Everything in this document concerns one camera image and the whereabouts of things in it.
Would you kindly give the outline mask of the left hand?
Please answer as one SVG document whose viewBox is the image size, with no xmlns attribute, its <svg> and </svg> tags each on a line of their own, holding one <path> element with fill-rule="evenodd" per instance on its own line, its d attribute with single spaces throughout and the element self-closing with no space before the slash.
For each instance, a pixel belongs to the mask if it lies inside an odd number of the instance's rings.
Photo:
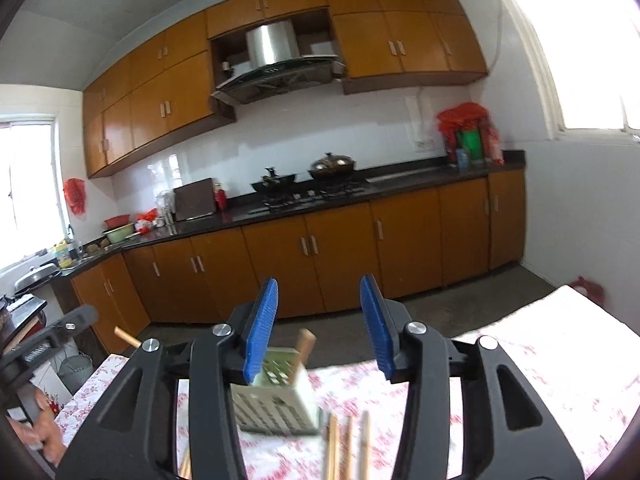
<svg viewBox="0 0 640 480">
<path fill-rule="evenodd" d="M 46 395 L 40 389 L 35 390 L 35 400 L 40 412 L 37 421 L 31 427 L 21 422 L 16 422 L 9 416 L 6 416 L 6 420 L 11 425 L 18 440 L 29 446 L 41 444 L 44 458 L 57 467 L 66 452 L 61 430 L 54 420 L 54 414 Z"/>
</svg>

